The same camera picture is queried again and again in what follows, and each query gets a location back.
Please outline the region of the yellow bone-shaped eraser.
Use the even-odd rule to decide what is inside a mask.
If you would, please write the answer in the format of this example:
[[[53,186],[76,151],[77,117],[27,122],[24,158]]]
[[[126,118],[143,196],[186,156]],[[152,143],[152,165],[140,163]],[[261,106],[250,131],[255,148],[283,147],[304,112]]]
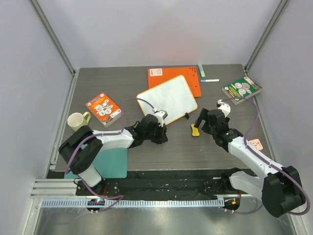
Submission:
[[[199,137],[200,133],[197,127],[195,127],[194,124],[191,124],[191,129],[192,129],[192,136],[193,137]]]

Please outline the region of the yellow-framed whiteboard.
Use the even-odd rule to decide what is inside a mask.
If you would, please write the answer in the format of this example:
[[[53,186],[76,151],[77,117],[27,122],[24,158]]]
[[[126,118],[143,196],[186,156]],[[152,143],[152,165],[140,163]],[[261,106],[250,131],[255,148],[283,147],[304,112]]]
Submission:
[[[153,108],[166,111],[168,125],[198,108],[198,104],[184,76],[180,75],[137,95],[144,115],[152,114]]]

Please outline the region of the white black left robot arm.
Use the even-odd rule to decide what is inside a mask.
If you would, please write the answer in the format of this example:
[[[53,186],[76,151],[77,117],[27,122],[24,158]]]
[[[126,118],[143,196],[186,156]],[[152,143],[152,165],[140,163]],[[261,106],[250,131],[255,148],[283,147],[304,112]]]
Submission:
[[[147,114],[141,121],[121,131],[95,131],[82,126],[59,147],[59,154],[67,163],[67,169],[78,175],[93,195],[100,195],[104,189],[103,178],[92,165],[101,151],[116,148],[135,148],[144,141],[162,144],[166,136],[167,117],[165,111]]]

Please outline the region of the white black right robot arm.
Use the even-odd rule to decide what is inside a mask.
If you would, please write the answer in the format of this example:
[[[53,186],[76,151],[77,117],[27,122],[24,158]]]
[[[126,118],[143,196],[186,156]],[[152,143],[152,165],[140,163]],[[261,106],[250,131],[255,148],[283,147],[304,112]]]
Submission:
[[[243,134],[228,126],[229,118],[221,107],[203,108],[194,124],[213,137],[216,145],[244,162],[255,176],[237,168],[222,175],[221,188],[226,193],[235,190],[246,192],[262,202],[263,207],[274,217],[280,217],[308,204],[302,188],[299,172],[293,167],[284,167],[268,158],[247,143]]]

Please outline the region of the white blue-capped marker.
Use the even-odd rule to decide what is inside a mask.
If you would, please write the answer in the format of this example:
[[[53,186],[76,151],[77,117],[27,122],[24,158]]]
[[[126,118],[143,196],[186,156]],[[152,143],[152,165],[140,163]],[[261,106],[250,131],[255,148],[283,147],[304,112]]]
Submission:
[[[201,80],[201,83],[207,83],[207,82],[219,82],[219,79],[204,79]]]

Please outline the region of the green highlighter marker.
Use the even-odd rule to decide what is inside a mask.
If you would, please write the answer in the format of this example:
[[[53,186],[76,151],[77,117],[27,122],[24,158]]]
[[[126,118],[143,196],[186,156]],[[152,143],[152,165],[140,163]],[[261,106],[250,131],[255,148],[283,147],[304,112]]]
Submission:
[[[198,64],[198,68],[199,68],[201,77],[204,78],[205,77],[205,72],[204,72],[204,69],[203,69],[203,66],[202,66],[201,63]]]

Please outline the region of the orange cover booklet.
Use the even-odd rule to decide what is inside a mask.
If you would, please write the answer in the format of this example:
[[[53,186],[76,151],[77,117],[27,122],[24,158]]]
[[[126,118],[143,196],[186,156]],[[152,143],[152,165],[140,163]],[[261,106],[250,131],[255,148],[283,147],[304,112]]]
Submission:
[[[121,117],[120,107],[105,93],[92,98],[85,106],[105,127]]]

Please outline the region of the green cover book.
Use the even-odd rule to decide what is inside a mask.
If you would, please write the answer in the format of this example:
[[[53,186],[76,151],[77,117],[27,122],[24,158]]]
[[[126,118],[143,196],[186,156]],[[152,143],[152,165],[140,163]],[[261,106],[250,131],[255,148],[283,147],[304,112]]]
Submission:
[[[254,82],[250,77],[245,76],[224,87],[222,91],[229,98],[234,97],[232,102],[237,105],[244,101],[243,97],[251,98],[262,91],[262,87]]]

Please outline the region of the orange clipboard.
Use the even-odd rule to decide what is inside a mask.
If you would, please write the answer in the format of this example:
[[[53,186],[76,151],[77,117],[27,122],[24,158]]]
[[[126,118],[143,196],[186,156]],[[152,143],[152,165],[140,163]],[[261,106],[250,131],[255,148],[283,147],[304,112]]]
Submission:
[[[201,97],[200,81],[196,67],[174,67],[148,69],[149,89],[177,76],[184,76],[194,97]]]

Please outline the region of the teal cutting mat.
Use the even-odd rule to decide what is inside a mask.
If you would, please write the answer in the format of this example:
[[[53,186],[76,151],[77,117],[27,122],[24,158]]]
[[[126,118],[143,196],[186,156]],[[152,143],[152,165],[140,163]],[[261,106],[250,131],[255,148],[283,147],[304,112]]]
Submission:
[[[105,179],[124,179],[127,177],[128,149],[115,148],[101,151],[92,164]]]

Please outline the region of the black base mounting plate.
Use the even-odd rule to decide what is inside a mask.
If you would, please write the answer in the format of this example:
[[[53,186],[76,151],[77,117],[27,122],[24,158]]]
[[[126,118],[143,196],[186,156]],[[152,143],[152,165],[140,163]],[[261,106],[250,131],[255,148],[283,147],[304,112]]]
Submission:
[[[76,182],[77,196],[123,196],[132,201],[196,201],[215,200],[218,195],[237,194],[239,190],[226,183],[232,169],[128,171],[123,179],[104,177],[91,189]]]

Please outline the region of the light green mug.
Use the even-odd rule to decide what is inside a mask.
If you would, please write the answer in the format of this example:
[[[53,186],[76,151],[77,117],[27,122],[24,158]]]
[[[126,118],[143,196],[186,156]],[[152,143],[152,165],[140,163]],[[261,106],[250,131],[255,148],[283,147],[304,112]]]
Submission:
[[[90,112],[73,113],[67,118],[67,124],[75,132],[82,126],[88,126],[90,118]]]

